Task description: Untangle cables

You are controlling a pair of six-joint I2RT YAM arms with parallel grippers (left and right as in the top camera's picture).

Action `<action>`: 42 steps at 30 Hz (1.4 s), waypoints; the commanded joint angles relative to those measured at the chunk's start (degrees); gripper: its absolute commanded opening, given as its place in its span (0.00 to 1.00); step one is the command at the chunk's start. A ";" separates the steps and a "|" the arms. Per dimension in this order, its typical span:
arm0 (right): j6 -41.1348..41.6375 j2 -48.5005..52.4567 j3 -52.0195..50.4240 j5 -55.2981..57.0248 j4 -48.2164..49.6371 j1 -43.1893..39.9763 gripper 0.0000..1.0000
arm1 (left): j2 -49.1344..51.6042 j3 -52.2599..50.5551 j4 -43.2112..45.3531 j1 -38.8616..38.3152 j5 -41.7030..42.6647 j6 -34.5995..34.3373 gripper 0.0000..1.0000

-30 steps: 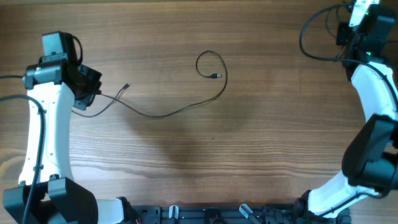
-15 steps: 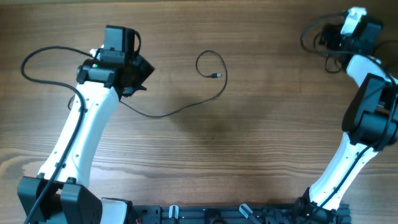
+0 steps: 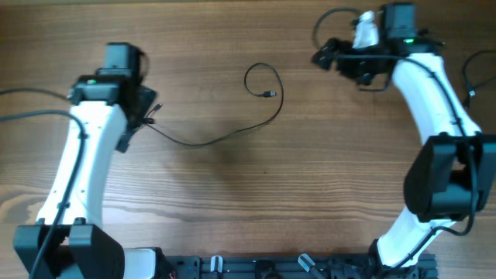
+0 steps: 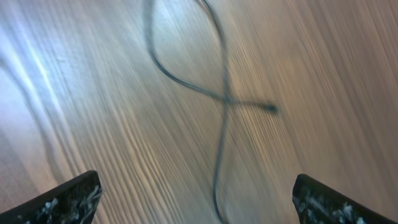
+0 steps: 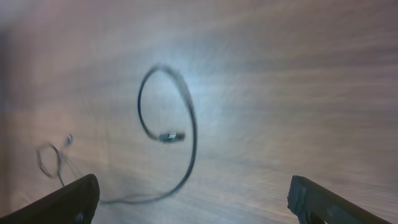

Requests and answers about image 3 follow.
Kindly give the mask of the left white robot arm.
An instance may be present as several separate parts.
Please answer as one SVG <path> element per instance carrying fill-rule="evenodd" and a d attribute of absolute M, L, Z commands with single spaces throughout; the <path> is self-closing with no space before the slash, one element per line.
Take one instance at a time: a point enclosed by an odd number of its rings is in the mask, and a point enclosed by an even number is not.
<path fill-rule="evenodd" d="M 124 153 L 157 94 L 142 85 L 145 54 L 109 43 L 105 61 L 70 90 L 67 141 L 50 193 L 13 248 L 31 278 L 161 278 L 174 271 L 157 248 L 125 249 L 102 229 L 112 155 Z"/>

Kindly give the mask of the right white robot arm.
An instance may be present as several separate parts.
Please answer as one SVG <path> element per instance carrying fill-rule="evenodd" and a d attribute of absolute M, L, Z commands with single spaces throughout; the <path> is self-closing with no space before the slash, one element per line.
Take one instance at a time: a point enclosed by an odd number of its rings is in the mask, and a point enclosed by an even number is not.
<path fill-rule="evenodd" d="M 370 91 L 383 74 L 396 87 L 417 126 L 422 148 L 403 184 L 405 207 L 393 226 L 373 241 L 365 255 L 330 262 L 330 274 L 347 271 L 362 278 L 424 278 L 431 261 L 422 252 L 441 233 L 472 230 L 487 203 L 495 176 L 495 138 L 467 113 L 448 77 L 443 43 L 415 25 L 415 5 L 387 3 L 379 12 L 354 11 L 351 41 L 312 37 L 312 57 L 323 70 L 336 69 Z"/>

